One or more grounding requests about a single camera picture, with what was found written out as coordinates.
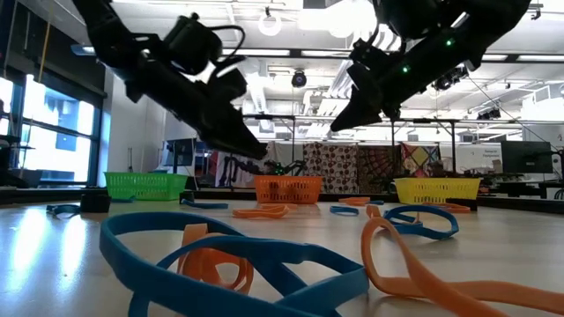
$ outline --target yellow basket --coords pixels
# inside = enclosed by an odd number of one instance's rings
[[[396,179],[401,203],[445,203],[448,198],[476,199],[479,179]]]

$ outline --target green basket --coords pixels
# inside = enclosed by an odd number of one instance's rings
[[[188,176],[164,173],[105,173],[112,198],[172,201],[184,191]]]

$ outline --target curtain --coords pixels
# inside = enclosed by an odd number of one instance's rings
[[[359,191],[361,194],[381,194],[388,190],[393,177],[392,153],[396,155],[396,172],[401,165],[400,146],[361,146],[358,151]]]
[[[327,194],[357,194],[357,154],[359,147],[347,145],[306,144],[306,176],[322,176],[323,192]]]
[[[428,165],[439,160],[438,146],[415,146],[402,144],[402,158],[404,170],[411,176],[429,177]]]

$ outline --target orange rubber band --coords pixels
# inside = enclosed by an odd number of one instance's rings
[[[266,209],[250,209],[250,210],[233,210],[233,217],[251,219],[258,217],[266,217],[271,219],[280,219],[285,216],[290,209],[286,206],[270,207]]]
[[[461,206],[455,203],[423,203],[424,205],[434,206],[453,214],[472,213],[470,207]]]
[[[378,206],[376,206],[376,205],[368,205],[367,206],[367,216],[369,218],[381,217],[382,214],[380,213],[380,208],[378,208]]]
[[[388,230],[393,240],[399,245],[409,277],[378,275],[372,258],[371,246],[374,233],[380,227]],[[480,300],[564,314],[564,293],[496,281],[443,282],[421,264],[406,246],[396,228],[382,217],[372,217],[368,220],[362,231],[360,248],[368,278],[378,290],[389,295],[430,299],[438,306],[462,317],[507,316]]]
[[[362,207],[370,202],[370,197],[351,197],[338,200],[340,203],[346,203],[349,206]]]
[[[186,225],[182,237],[182,245],[186,246],[196,240],[221,235],[208,233],[206,224]],[[237,278],[232,283],[225,282],[218,272],[217,266],[232,263],[239,266]],[[178,260],[177,273],[208,284],[225,287],[229,290],[249,294],[250,285],[253,283],[255,269],[249,261],[211,248],[193,250],[183,255]]]
[[[272,207],[288,207],[289,210],[297,210],[298,205],[295,203],[261,203],[261,209],[270,209]]]

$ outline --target orange basket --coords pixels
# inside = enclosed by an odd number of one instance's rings
[[[259,203],[314,204],[319,199],[323,177],[255,176]]]

